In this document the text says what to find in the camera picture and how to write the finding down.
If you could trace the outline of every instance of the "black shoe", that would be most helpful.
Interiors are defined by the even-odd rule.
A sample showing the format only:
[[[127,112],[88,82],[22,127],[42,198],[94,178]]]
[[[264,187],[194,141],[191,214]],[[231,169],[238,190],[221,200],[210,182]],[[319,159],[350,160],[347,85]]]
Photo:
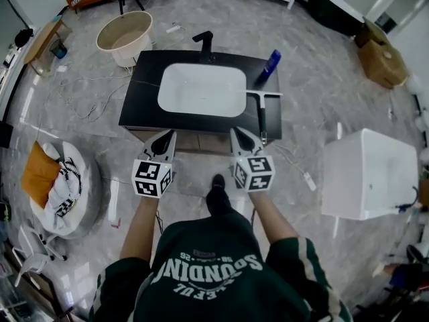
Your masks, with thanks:
[[[213,187],[221,187],[225,189],[225,179],[222,174],[216,174],[212,179],[212,189]]]

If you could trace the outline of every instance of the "blue bottle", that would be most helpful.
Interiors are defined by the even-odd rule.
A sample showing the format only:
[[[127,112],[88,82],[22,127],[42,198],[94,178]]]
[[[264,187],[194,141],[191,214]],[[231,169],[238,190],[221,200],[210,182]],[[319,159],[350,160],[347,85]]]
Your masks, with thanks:
[[[271,56],[269,57],[267,63],[265,63],[265,67],[262,71],[261,76],[263,78],[269,78],[269,76],[272,74],[276,66],[279,64],[281,58],[282,58],[282,54],[280,54],[280,51],[274,50]]]

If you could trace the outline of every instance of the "black bathtub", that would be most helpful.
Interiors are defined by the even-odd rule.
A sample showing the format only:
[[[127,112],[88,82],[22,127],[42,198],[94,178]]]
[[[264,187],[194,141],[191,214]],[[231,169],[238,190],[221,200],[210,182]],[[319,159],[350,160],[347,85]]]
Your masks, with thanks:
[[[362,15],[343,0],[308,0],[308,10],[319,23],[347,36],[358,34],[364,23]]]

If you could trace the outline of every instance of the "black faucet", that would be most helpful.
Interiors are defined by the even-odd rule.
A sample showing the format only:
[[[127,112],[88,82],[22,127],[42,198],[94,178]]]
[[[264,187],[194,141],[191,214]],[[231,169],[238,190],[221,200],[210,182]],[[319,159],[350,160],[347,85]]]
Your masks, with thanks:
[[[200,62],[206,64],[212,62],[215,59],[212,54],[212,32],[205,31],[202,34],[192,37],[192,39],[194,40],[194,42],[199,42],[202,40]]]

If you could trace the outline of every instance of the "white sink basin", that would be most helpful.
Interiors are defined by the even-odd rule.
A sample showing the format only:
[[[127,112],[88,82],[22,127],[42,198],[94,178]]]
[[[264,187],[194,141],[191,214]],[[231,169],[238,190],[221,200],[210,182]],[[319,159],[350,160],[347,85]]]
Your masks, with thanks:
[[[175,63],[164,71],[158,104],[168,112],[236,117],[246,108],[245,90],[239,69]]]

